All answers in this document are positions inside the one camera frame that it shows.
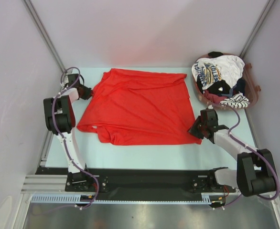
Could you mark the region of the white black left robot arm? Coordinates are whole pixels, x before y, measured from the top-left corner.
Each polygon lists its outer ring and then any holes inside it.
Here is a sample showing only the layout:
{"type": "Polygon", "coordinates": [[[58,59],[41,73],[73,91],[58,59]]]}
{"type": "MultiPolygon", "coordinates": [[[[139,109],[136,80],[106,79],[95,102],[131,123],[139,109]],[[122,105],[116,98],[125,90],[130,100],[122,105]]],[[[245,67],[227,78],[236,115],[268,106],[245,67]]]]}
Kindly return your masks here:
{"type": "Polygon", "coordinates": [[[84,85],[80,73],[71,73],[61,78],[64,87],[55,97],[43,100],[44,118],[48,131],[59,140],[68,163],[66,192],[86,192],[96,187],[89,175],[75,138],[76,119],[72,103],[92,96],[92,89],[84,85]]]}

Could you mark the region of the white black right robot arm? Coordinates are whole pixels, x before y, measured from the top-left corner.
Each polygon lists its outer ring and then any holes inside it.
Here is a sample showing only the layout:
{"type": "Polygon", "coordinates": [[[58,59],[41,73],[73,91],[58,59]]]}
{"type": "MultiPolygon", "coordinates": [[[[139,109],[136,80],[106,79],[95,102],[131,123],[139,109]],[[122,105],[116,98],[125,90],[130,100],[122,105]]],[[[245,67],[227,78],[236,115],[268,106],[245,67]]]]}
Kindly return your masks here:
{"type": "Polygon", "coordinates": [[[265,200],[275,200],[280,194],[280,182],[272,153],[268,149],[258,149],[243,142],[232,131],[218,123],[215,109],[201,110],[188,132],[198,138],[207,139],[224,149],[235,159],[235,170],[228,167],[212,169],[213,176],[207,185],[212,191],[219,191],[224,185],[237,188],[245,197],[258,196],[265,200]]]}

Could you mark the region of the red tank top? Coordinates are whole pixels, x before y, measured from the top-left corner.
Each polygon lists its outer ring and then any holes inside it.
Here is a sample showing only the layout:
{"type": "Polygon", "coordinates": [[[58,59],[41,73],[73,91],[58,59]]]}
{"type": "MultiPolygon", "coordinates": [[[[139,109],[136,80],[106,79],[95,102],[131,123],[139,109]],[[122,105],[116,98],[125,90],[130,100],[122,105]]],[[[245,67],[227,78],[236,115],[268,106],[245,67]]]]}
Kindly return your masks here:
{"type": "Polygon", "coordinates": [[[185,73],[113,68],[94,87],[77,129],[116,146],[201,144],[185,73]]]}

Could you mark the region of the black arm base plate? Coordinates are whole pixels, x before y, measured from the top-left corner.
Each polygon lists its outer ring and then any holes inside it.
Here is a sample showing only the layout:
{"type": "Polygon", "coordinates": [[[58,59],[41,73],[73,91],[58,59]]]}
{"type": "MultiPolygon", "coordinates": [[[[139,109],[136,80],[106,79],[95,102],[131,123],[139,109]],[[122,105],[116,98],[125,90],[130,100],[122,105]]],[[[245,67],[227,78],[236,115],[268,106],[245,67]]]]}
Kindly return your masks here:
{"type": "Polygon", "coordinates": [[[98,191],[97,201],[183,202],[199,201],[203,193],[224,197],[235,193],[232,185],[216,182],[212,170],[91,169],[96,179],[66,168],[39,167],[36,175],[63,175],[66,192],[83,193],[88,202],[98,191]]]}

